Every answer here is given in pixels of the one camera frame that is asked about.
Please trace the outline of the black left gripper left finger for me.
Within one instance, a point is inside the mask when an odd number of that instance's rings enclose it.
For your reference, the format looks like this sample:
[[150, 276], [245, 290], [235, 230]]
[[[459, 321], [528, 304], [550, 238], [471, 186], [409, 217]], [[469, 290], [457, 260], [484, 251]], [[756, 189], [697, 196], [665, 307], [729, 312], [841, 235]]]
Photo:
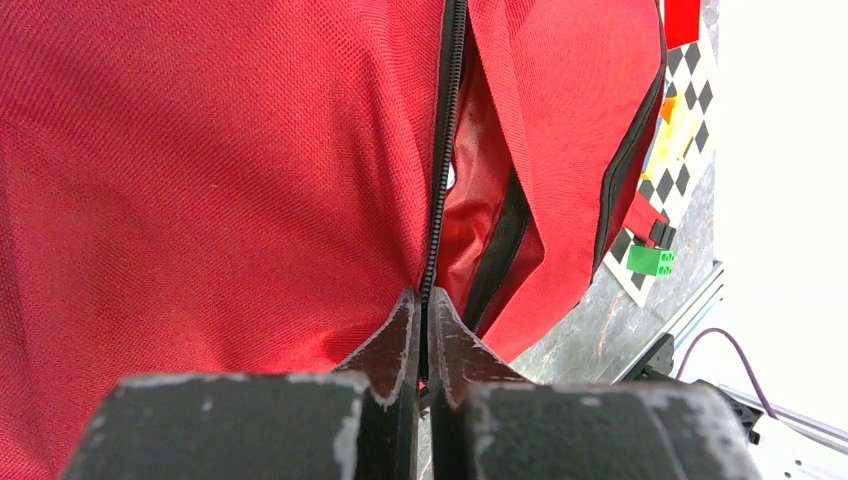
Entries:
[[68, 479], [412, 479], [421, 302], [323, 374], [157, 373], [124, 379]]

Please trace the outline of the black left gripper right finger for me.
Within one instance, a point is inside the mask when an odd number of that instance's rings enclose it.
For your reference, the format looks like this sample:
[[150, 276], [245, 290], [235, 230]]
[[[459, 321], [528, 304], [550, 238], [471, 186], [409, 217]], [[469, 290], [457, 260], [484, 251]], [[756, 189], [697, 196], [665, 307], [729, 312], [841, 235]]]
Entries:
[[438, 479], [756, 479], [746, 434], [714, 388], [673, 380], [539, 385], [427, 298]]

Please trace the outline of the red student backpack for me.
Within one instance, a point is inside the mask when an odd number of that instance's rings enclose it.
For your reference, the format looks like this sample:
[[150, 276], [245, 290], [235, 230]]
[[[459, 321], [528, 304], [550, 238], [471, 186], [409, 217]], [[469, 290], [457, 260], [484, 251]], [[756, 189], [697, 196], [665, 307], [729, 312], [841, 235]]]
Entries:
[[400, 291], [512, 360], [621, 230], [654, 1], [5, 1], [1, 475], [147, 372], [322, 372]]

